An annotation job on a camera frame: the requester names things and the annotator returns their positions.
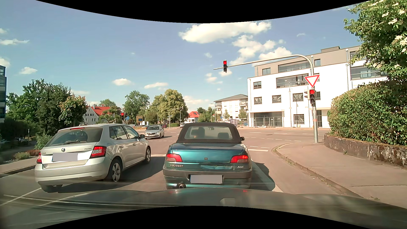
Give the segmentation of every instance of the asphalt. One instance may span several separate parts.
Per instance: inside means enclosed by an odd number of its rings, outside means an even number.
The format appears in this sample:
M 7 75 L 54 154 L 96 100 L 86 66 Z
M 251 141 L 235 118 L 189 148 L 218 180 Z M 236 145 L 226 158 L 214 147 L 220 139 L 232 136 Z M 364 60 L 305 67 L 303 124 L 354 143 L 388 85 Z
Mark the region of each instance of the asphalt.
M 151 162 L 147 165 L 136 165 L 124 171 L 121 181 L 117 184 L 94 181 L 66 185 L 57 193 L 46 193 L 35 182 L 34 170 L 2 177 L 0 178 L 1 215 L 7 217 L 52 201 L 100 190 L 127 189 L 145 192 L 165 190 L 162 166 L 168 146 L 177 140 L 180 130 L 180 128 L 167 129 L 164 138 L 150 139 Z M 273 148 L 285 143 L 312 143 L 314 141 L 312 130 L 239 128 L 239 132 L 242 137 L 245 137 L 243 143 L 249 148 L 254 161 L 252 189 L 291 194 L 340 194 L 332 186 L 291 165 L 272 152 Z M 326 132 L 327 130 L 319 131 L 320 141 L 323 140 Z

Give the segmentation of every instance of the hedge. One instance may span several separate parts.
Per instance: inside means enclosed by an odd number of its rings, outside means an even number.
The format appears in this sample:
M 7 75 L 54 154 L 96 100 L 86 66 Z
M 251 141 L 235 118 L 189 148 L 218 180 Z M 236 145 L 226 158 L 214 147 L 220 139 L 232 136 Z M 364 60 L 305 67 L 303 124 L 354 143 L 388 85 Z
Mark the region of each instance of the hedge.
M 407 83 L 361 85 L 332 100 L 331 133 L 338 137 L 407 145 Z

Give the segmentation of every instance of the yield sign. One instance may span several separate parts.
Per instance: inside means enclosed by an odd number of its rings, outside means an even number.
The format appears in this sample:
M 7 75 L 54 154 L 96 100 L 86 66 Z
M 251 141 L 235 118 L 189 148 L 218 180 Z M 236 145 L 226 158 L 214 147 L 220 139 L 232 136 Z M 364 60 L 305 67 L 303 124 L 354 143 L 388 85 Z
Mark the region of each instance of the yield sign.
M 310 76 L 306 76 L 304 78 L 309 83 L 309 85 L 311 85 L 311 87 L 313 88 L 319 78 L 319 75 L 310 75 Z

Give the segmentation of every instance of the brake light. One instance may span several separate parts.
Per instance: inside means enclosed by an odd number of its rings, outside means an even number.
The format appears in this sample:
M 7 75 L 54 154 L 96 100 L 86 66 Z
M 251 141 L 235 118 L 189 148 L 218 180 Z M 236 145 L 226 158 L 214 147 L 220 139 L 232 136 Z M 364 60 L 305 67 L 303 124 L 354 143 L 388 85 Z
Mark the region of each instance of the brake light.
M 249 156 L 247 155 L 236 155 L 230 160 L 230 163 L 249 163 Z
M 182 162 L 182 158 L 178 154 L 167 154 L 167 161 L 170 162 Z
M 41 152 L 39 152 L 39 155 L 38 155 L 38 157 L 37 157 L 37 164 L 42 164 Z
M 96 157 L 103 157 L 106 155 L 106 146 L 95 146 L 93 147 L 92 154 L 90 155 L 90 158 L 96 158 Z

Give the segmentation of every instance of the blurred license plate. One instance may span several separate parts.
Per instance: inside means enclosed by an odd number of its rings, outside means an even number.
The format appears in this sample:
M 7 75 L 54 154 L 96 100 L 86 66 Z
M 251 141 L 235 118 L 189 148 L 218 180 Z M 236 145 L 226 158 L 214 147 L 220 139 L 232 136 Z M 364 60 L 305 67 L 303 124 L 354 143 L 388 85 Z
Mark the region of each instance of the blurred license plate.
M 222 175 L 191 175 L 192 184 L 222 184 Z
M 78 161 L 78 153 L 54 153 L 52 161 Z

